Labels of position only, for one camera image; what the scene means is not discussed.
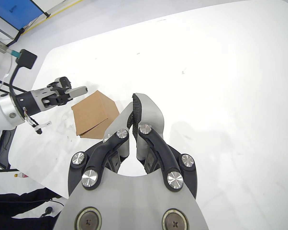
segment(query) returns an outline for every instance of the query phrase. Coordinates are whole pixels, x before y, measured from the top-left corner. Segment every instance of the black clothing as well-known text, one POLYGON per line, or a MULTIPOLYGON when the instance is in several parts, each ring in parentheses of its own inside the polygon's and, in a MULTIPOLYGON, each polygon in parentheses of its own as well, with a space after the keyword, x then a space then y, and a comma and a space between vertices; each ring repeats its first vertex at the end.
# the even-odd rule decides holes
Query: black clothing
MULTIPOLYGON (((50 200, 58 195, 47 189, 39 189, 22 195, 2 194, 0 201, 6 202, 33 202, 38 200, 50 200)), ((20 213, 36 208, 44 202, 34 203, 0 203, 0 230, 52 230, 57 217, 45 216, 43 218, 11 218, 20 213)))

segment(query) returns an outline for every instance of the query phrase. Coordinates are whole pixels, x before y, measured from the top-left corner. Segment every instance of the white floor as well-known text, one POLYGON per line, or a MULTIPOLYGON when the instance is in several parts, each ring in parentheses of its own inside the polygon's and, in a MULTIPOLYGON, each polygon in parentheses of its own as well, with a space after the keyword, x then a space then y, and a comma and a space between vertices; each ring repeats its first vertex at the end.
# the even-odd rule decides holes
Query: white floor
MULTIPOLYGON (((55 47, 160 16, 234 1, 242 0, 84 0, 22 35, 12 46, 17 51, 27 49, 38 55, 32 70, 22 69, 19 72, 15 86, 30 90, 46 55, 55 47)), ((9 66, 9 55, 0 53, 0 79, 9 66)), ((21 194, 42 187, 30 178, 14 178, 13 175, 0 173, 0 193, 21 194)), ((62 207, 49 202, 19 217, 38 217, 47 206, 52 206, 56 212, 62 207)), ((278 229, 267 223, 270 229, 278 229)), ((238 222, 228 223, 228 229, 231 228, 247 229, 238 222)))

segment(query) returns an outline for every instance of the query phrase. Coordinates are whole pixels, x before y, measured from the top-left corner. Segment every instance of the cardboard box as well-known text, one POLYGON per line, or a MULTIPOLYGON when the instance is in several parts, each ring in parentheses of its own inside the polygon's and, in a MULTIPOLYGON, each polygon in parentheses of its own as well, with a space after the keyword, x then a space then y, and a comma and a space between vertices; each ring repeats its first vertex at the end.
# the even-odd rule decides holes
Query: cardboard box
POLYGON ((120 114, 115 102, 99 91, 72 106, 76 135, 102 139, 108 126, 120 114))

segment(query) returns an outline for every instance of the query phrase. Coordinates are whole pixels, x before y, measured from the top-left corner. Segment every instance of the white table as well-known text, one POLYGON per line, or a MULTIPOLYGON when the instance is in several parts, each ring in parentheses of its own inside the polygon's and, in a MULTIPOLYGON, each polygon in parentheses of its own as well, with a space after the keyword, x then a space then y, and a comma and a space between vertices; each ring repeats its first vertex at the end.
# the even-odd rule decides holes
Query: white table
MULTIPOLYGON (((53 49, 33 89, 67 76, 113 99, 132 93, 163 112, 164 139, 195 159, 197 202, 210 229, 288 229, 288 4, 242 1, 186 11, 53 49)), ((76 136, 71 106, 35 115, 52 126, 17 128, 10 164, 68 197, 76 136)), ((145 174, 135 159, 124 175, 145 174)))

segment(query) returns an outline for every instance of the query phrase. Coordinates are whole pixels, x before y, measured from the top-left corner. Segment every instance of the robotic hand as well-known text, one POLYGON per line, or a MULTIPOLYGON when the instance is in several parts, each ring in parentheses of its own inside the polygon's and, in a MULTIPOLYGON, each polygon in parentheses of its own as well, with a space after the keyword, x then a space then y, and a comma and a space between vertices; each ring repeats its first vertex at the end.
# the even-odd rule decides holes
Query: robotic hand
POLYGON ((70 81, 66 77, 57 78, 46 88, 28 91, 15 95, 12 87, 17 71, 21 67, 31 69, 37 56, 21 50, 15 51, 17 66, 10 80, 10 94, 0 95, 0 130, 13 130, 16 126, 28 121, 38 134, 42 133, 41 128, 50 124, 39 125, 32 115, 46 111, 58 105, 65 105, 77 96, 87 93, 85 86, 72 89, 70 81))
POLYGON ((71 159, 69 199, 54 230, 208 230, 195 198, 193 158, 163 140, 164 118, 144 94, 133 95, 104 139, 71 159), (129 129, 147 175, 117 174, 129 155, 129 129))

